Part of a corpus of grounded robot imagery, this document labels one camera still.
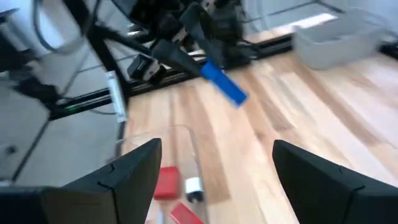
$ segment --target white wall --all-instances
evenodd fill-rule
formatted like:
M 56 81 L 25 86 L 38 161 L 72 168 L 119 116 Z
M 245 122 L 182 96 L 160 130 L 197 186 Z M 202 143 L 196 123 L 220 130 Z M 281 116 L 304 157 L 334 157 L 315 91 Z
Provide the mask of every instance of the white wall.
M 33 48 L 40 55 L 45 55 L 48 53 L 39 40 L 37 39 L 32 24 L 32 1 L 31 0 L 0 0 L 0 11 L 5 11 L 7 9 L 19 8 L 15 12 L 11 19 L 16 26 L 23 32 L 26 38 L 30 40 Z M 54 26 L 52 21 L 48 18 L 44 11 L 40 10 L 40 27 L 43 36 L 49 44 L 54 47 L 59 47 L 64 43 L 63 37 L 60 35 L 57 28 Z

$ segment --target cable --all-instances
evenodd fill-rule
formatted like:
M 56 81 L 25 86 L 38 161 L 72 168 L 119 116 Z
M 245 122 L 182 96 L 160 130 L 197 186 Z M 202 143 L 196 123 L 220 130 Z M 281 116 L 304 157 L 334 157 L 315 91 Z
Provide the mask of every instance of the cable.
M 84 43 L 84 36 L 88 33 L 88 31 L 91 29 L 93 24 L 96 21 L 96 15 L 98 12 L 98 9 L 100 8 L 101 1 L 102 0 L 96 0 L 93 12 L 90 14 L 89 18 L 85 22 L 85 25 L 81 29 L 81 35 L 77 37 L 75 40 L 72 40 L 70 43 L 65 44 L 64 46 L 61 46 L 59 48 L 52 47 L 43 37 L 42 32 L 40 30 L 40 13 L 39 13 L 39 5 L 42 0 L 33 0 L 33 28 L 34 32 L 39 39 L 40 44 L 46 48 L 47 50 L 54 52 L 56 54 L 62 54 L 62 55 L 69 55 L 74 53 L 76 50 L 78 50 L 82 43 Z

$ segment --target wooden floor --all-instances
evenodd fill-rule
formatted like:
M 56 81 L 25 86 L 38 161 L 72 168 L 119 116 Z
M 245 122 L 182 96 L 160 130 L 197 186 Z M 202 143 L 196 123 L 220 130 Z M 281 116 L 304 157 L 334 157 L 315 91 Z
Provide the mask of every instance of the wooden floor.
M 249 93 L 241 108 L 198 78 L 131 98 L 126 128 L 126 137 L 175 124 L 195 132 L 211 223 L 298 223 L 271 158 L 275 139 L 398 186 L 396 61 L 320 72 L 287 53 L 229 75 Z

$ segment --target clear plastic container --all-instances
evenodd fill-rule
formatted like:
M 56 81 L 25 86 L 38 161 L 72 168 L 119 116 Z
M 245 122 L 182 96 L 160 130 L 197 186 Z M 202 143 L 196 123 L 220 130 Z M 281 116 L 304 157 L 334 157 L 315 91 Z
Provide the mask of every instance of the clear plastic container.
M 190 203 L 185 193 L 185 181 L 199 177 L 200 187 L 205 192 L 197 154 L 195 133 L 186 126 L 177 125 L 128 137 L 118 142 L 123 154 L 126 154 L 153 138 L 162 140 L 161 167 L 177 166 L 180 172 L 180 197 L 173 201 L 156 201 L 152 199 L 146 223 L 175 223 L 170 212 L 179 203 L 183 203 L 203 222 L 208 223 L 206 198 L 202 202 Z

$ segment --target red block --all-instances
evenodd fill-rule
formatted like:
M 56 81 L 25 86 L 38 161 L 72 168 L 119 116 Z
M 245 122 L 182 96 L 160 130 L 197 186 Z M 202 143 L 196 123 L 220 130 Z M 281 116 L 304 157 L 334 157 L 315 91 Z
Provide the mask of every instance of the red block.
M 180 192 L 180 174 L 176 167 L 162 167 L 155 189 L 155 200 L 175 200 Z
M 203 224 L 203 222 L 181 202 L 170 212 L 170 217 L 172 217 L 176 224 Z

